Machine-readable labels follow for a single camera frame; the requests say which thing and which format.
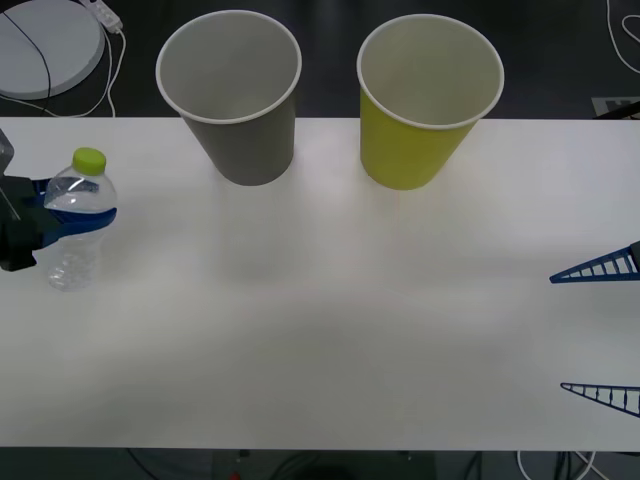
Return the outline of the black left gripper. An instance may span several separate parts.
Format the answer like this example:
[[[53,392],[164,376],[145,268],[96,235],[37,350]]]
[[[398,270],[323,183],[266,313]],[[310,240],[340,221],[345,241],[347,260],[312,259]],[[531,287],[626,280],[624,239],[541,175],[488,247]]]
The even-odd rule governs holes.
[[[63,237],[91,233],[109,226],[117,209],[78,213],[42,207],[41,197],[67,193],[98,193],[98,184],[77,177],[30,180],[1,178],[1,269],[8,272],[36,265],[34,251]]]

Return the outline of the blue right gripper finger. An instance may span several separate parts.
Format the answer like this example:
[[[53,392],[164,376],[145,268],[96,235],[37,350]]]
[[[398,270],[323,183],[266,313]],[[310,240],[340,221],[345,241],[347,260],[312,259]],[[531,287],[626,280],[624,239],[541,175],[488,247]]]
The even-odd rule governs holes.
[[[639,417],[639,387],[562,382],[560,387],[599,405]]]
[[[639,280],[639,242],[549,277],[552,284]]]

